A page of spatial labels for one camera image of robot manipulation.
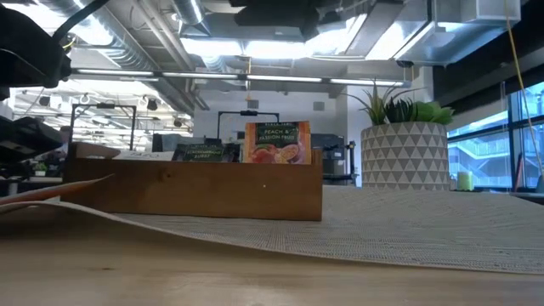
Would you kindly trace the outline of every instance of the green plant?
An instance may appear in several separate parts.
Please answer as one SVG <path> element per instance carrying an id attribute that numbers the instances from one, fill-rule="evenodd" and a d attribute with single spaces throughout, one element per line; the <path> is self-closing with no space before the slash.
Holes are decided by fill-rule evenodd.
<path id="1" fill-rule="evenodd" d="M 47 171 L 48 168 L 45 166 L 43 162 L 39 162 L 36 165 L 34 165 L 34 171 Z"/>
<path id="2" fill-rule="evenodd" d="M 414 115 L 417 116 L 417 108 L 411 99 L 399 99 L 397 102 L 390 99 L 383 110 L 389 123 L 408 122 Z"/>
<path id="3" fill-rule="evenodd" d="M 383 94 L 383 96 L 380 97 L 379 94 L 378 94 L 376 81 L 374 81 L 374 86 L 372 87 L 372 93 L 370 93 L 368 90 L 363 89 L 363 91 L 365 92 L 366 96 L 369 99 L 369 103 L 366 103 L 365 101 L 363 101 L 359 97 L 356 97 L 356 96 L 354 96 L 352 94 L 347 94 L 347 93 L 340 93 L 340 94 L 343 94 L 343 95 L 352 97 L 354 99 L 357 99 L 362 105 L 364 105 L 365 108 L 360 109 L 360 111 L 366 112 L 368 114 L 368 116 L 371 118 L 372 125 L 377 126 L 377 125 L 382 125 L 382 124 L 386 123 L 385 122 L 386 114 L 385 114 L 385 109 L 384 109 L 384 101 L 387 101 L 389 96 L 390 96 L 391 100 L 395 100 L 401 94 L 410 93 L 410 92 L 413 92 L 413 91 L 416 91 L 416 90 L 419 90 L 419 89 L 422 89 L 422 88 L 406 89 L 406 90 L 403 90 L 403 91 L 400 91 L 398 93 L 393 94 L 393 91 L 395 89 L 396 89 L 395 86 L 391 86 L 391 87 L 387 88 L 385 90 L 385 93 Z"/>
<path id="4" fill-rule="evenodd" d="M 410 121 L 435 122 L 444 125 L 453 122 L 453 110 L 450 107 L 441 107 L 438 102 L 417 101 L 414 106 L 416 112 L 411 114 Z"/>

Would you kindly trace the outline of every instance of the window frame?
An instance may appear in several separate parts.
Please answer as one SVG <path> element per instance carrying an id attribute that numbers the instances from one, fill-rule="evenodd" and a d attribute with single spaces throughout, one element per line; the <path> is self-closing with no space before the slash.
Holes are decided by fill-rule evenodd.
<path id="1" fill-rule="evenodd" d="M 497 191 L 509 191 L 513 189 L 513 186 L 516 181 L 516 166 L 518 164 L 518 155 L 521 152 L 524 152 L 524 144 L 521 139 L 521 133 L 524 131 L 524 128 L 529 127 L 529 119 L 521 119 L 521 114 L 523 113 L 520 108 L 524 107 L 522 105 L 523 100 L 521 100 L 521 93 L 518 91 L 516 93 L 510 93 L 505 95 L 504 83 L 501 85 L 501 96 L 507 100 L 507 124 L 488 127 L 476 132 L 465 133 L 463 135 L 457 135 L 448 138 L 448 144 L 455 143 L 463 140 L 474 139 L 477 137 L 482 137 L 486 135 L 492 135 L 495 133 L 508 133 L 509 138 L 509 150 L 510 150 L 510 172 L 512 175 L 512 187 L 474 187 L 474 190 L 477 191 L 487 191 L 487 190 L 497 190 Z M 530 118 L 531 123 L 534 126 L 544 124 L 544 115 L 534 116 Z M 526 187 L 526 177 L 523 173 L 522 175 L 523 183 L 518 187 L 518 192 L 535 192 L 536 188 Z"/>

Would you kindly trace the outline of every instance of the white geometric planter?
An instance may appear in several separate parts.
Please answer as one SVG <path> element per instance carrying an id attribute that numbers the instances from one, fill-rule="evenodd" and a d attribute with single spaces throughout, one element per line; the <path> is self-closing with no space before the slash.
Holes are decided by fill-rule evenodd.
<path id="1" fill-rule="evenodd" d="M 449 190 L 445 126 L 402 122 L 361 131 L 363 188 Z"/>

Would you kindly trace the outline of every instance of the table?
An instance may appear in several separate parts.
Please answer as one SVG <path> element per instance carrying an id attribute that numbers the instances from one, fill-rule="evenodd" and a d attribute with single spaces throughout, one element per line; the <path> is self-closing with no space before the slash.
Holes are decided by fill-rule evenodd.
<path id="1" fill-rule="evenodd" d="M 543 305 L 544 276 L 262 252 L 80 212 L 0 216 L 1 305 Z"/>

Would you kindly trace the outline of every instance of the wooden box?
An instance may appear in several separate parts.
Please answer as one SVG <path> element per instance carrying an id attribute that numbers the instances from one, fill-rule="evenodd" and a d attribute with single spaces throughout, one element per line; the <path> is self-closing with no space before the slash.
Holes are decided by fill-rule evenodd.
<path id="1" fill-rule="evenodd" d="M 118 151 L 92 144 L 70 151 L 65 183 L 115 175 L 62 201 L 108 213 L 321 220 L 319 150 L 311 165 L 114 160 Z M 84 158 L 96 155 L 106 159 Z"/>

